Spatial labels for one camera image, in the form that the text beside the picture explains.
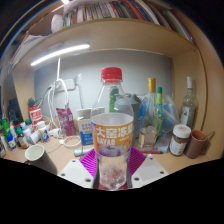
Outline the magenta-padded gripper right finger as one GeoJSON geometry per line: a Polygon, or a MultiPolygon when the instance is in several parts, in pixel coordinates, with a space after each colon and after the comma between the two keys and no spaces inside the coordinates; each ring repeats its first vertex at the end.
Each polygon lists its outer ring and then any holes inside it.
{"type": "Polygon", "coordinates": [[[151,155],[145,156],[132,147],[130,149],[127,171],[127,186],[140,188],[168,175],[168,172],[151,155]]]}

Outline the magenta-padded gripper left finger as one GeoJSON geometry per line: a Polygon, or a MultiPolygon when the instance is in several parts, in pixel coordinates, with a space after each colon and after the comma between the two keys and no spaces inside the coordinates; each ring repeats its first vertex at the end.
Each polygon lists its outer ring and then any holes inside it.
{"type": "Polygon", "coordinates": [[[97,158],[93,149],[79,159],[72,159],[58,174],[59,177],[83,188],[91,189],[97,173],[97,158]]]}

